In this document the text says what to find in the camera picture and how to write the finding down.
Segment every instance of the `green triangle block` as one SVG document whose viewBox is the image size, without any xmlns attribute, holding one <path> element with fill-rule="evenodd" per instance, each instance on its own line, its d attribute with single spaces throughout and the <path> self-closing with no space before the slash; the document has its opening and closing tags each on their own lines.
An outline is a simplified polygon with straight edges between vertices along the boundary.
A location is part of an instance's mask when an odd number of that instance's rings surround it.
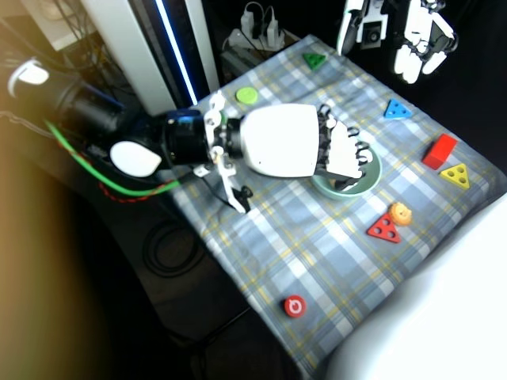
<svg viewBox="0 0 507 380">
<path fill-rule="evenodd" d="M 322 54 L 303 54 L 303 58 L 307 61 L 311 70 L 317 70 L 325 61 L 326 56 Z"/>
</svg>

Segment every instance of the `red circular object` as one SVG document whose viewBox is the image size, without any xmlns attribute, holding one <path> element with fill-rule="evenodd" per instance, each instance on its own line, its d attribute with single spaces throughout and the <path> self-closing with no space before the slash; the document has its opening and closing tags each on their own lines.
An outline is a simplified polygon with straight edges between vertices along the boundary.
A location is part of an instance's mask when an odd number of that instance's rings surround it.
<svg viewBox="0 0 507 380">
<path fill-rule="evenodd" d="M 303 297 L 294 294 L 285 299 L 284 308 L 289 317 L 299 318 L 307 311 L 307 303 Z"/>
</svg>

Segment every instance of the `white robot shell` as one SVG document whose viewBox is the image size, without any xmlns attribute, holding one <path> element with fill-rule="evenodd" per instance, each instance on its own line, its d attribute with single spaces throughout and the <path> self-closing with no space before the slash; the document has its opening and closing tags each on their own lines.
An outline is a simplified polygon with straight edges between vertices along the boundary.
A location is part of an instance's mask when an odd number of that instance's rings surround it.
<svg viewBox="0 0 507 380">
<path fill-rule="evenodd" d="M 246 164 L 271 177 L 310 177 L 318 157 L 317 109 L 279 104 L 253 110 L 240 127 Z"/>
</svg>

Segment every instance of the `green bowl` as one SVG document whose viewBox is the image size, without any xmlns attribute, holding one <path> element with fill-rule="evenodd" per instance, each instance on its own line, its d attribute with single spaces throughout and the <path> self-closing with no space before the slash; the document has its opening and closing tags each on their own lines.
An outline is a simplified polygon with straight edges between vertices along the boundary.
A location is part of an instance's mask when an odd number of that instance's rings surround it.
<svg viewBox="0 0 507 380">
<path fill-rule="evenodd" d="M 366 176 L 361 178 L 356 186 L 346 192 L 339 192 L 331 185 L 330 180 L 321 176 L 313 176 L 311 182 L 324 196 L 332 200 L 343 200 L 354 196 L 362 196 L 365 192 L 372 190 L 380 181 L 382 175 L 382 161 L 373 149 L 370 149 L 373 161 L 364 166 Z"/>
</svg>

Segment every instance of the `yellow triangle block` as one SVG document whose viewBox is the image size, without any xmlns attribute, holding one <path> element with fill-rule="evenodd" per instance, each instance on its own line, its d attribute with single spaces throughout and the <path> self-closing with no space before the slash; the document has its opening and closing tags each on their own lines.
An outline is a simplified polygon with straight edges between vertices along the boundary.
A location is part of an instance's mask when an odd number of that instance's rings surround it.
<svg viewBox="0 0 507 380">
<path fill-rule="evenodd" d="M 470 188 L 467 166 L 465 164 L 459 164 L 446 169 L 440 173 L 440 176 L 461 188 Z"/>
</svg>

